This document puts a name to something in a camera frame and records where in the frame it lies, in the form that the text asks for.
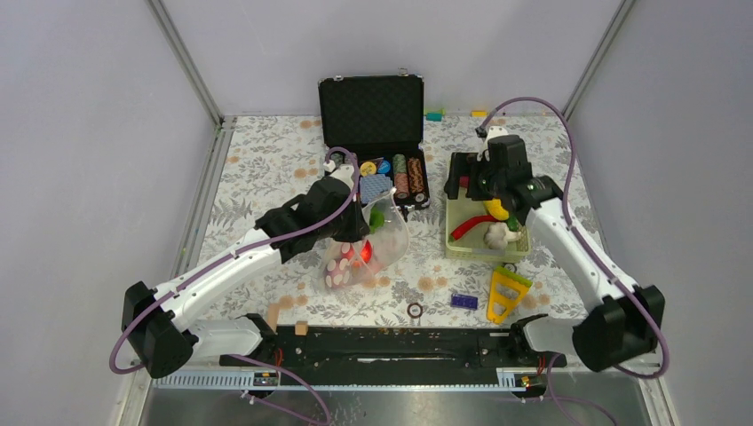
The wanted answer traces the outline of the purple toy onion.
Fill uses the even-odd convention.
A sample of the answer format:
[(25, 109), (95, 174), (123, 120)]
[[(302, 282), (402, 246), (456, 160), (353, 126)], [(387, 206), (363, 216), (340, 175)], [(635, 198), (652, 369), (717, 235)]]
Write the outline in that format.
[(327, 289), (342, 288), (353, 283), (351, 260), (353, 252), (341, 252), (330, 259), (324, 269), (324, 284)]

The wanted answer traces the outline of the red toy chili pepper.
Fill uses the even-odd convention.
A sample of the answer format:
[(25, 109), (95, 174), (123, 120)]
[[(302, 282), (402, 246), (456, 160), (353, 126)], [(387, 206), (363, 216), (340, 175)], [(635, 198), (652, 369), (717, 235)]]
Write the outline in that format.
[(450, 241), (458, 241), (462, 239), (469, 231), (471, 231), (473, 228), (475, 228), (477, 225), (485, 224), (485, 223), (495, 223), (497, 219), (491, 215), (481, 215), (476, 217), (471, 217), (464, 222), (462, 222), (460, 225), (458, 225), (450, 234), (448, 239)]

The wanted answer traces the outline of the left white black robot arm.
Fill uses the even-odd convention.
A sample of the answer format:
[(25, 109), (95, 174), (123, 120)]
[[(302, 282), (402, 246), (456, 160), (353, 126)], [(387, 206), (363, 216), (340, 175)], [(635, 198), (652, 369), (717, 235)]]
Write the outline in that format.
[(358, 242), (369, 225), (357, 199), (360, 172), (328, 161), (327, 174), (307, 193), (268, 210), (237, 242), (210, 261), (148, 288), (139, 281), (124, 293), (122, 329), (110, 355), (111, 370), (125, 375), (145, 369), (157, 379), (189, 360), (244, 355), (263, 365), (274, 339), (252, 319), (200, 321), (218, 299), (241, 284), (309, 252), (318, 241)]

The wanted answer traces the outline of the clear dotted zip top bag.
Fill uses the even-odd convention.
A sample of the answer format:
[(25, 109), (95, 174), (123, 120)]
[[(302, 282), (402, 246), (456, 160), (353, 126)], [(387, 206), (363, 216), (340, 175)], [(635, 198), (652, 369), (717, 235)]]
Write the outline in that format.
[(326, 291), (374, 279), (408, 251), (406, 220), (394, 200), (396, 188), (379, 194), (362, 213), (369, 234), (354, 243), (331, 240), (322, 256), (320, 284)]

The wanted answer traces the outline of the red toy tomato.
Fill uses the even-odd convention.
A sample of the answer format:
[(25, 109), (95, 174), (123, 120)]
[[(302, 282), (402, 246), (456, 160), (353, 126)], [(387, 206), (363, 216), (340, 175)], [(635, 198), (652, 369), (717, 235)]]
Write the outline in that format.
[(349, 251), (349, 256), (350, 259), (356, 263), (369, 264), (372, 260), (373, 253), (374, 249), (371, 241), (365, 240), (353, 244)]

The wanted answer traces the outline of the green plastic basket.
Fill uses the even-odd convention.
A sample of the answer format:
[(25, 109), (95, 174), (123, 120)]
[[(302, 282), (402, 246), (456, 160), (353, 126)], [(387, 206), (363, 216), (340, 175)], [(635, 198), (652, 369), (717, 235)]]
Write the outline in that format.
[(521, 238), (511, 242), (505, 250), (490, 249), (483, 241), (485, 232), (492, 223), (477, 225), (458, 241), (448, 239), (449, 234), (462, 222), (481, 215), (488, 215), (482, 201), (447, 198), (445, 207), (445, 254), (447, 258), (514, 264), (531, 252), (532, 242), (527, 229), (522, 225), (517, 227), (517, 231), (522, 233)]

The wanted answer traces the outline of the green toy leaf vegetable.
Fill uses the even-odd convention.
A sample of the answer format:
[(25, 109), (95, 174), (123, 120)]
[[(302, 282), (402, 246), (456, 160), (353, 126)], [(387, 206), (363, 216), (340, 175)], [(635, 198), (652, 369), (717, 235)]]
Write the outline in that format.
[(375, 233), (379, 228), (384, 226), (385, 217), (384, 212), (380, 209), (372, 209), (369, 212), (369, 230), (371, 233)]

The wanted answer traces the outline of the yellow toy corn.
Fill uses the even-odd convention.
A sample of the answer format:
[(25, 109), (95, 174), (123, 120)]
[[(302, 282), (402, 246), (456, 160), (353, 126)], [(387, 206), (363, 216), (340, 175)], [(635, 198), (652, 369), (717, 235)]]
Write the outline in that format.
[(510, 218), (510, 213), (499, 199), (482, 202), (485, 211), (496, 221), (504, 222)]

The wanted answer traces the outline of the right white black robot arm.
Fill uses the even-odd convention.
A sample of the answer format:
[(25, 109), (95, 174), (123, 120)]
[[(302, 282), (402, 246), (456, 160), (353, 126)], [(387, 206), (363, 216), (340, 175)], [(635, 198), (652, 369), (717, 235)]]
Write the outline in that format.
[(590, 370), (624, 369), (624, 362), (659, 350), (654, 378), (670, 364), (661, 331), (665, 298), (655, 286), (642, 287), (594, 240), (581, 231), (562, 188), (537, 176), (524, 140), (506, 129), (485, 131), (485, 149), (450, 155), (444, 191), (449, 200), (498, 199), (529, 235), (542, 243), (573, 282), (587, 315), (582, 320), (528, 317), (511, 326), (509, 352), (523, 366), (545, 352), (576, 356)]

